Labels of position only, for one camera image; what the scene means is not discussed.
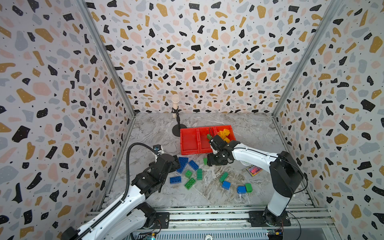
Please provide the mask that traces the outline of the yellow lego pile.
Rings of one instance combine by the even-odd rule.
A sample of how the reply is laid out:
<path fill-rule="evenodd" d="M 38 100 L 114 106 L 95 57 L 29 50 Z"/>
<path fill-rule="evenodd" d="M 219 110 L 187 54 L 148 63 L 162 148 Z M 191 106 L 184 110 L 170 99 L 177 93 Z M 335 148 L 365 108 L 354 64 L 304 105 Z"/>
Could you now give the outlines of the yellow lego pile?
<path fill-rule="evenodd" d="M 229 143 L 231 140 L 228 138 L 228 136 L 231 134 L 230 130 L 224 129 L 222 131 L 218 131 L 219 137 L 225 141 L 226 143 Z"/>

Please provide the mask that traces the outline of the green slanted lego brick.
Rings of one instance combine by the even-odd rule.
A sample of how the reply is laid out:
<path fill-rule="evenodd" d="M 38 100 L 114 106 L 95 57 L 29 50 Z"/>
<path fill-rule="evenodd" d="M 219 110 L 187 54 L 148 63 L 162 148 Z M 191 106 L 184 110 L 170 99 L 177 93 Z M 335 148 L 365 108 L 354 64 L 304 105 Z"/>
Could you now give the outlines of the green slanted lego brick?
<path fill-rule="evenodd" d="M 219 179 L 220 183 L 223 183 L 226 180 L 226 178 L 228 177 L 228 175 L 229 175 L 228 172 L 224 172 Z"/>

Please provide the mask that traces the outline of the green tall lego brick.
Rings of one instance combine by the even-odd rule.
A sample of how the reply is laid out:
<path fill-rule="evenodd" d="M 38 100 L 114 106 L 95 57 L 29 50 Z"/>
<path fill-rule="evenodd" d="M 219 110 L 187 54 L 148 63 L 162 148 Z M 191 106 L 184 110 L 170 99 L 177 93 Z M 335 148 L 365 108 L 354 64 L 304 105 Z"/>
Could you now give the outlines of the green tall lego brick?
<path fill-rule="evenodd" d="M 203 170 L 197 169 L 197 180 L 202 181 L 203 180 Z"/>

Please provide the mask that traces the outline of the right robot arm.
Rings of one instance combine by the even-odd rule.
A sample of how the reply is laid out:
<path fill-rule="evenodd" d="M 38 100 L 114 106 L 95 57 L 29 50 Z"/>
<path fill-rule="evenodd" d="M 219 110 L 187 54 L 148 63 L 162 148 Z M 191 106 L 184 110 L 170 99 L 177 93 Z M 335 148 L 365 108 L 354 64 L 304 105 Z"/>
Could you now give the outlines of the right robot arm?
<path fill-rule="evenodd" d="M 212 153 L 207 155 L 208 166 L 225 166 L 234 161 L 254 165 L 270 174 L 274 194 L 265 208 L 263 223 L 274 227 L 283 222 L 287 205 L 303 180 L 305 174 L 300 170 L 292 156 L 285 151 L 269 153 L 248 147 L 239 141 L 227 143 L 216 135 L 209 140 Z"/>

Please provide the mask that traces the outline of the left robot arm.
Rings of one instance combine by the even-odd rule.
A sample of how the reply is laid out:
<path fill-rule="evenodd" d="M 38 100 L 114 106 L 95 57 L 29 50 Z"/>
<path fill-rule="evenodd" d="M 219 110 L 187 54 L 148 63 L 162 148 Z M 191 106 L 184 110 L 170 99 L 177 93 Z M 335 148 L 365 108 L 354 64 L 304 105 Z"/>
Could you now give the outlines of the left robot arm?
<path fill-rule="evenodd" d="M 91 221 L 78 229 L 69 227 L 62 240 L 118 239 L 153 224 L 156 211 L 146 200 L 160 192 L 169 173 L 181 167 L 177 156 L 162 154 L 145 171 L 138 174 L 128 190 Z"/>

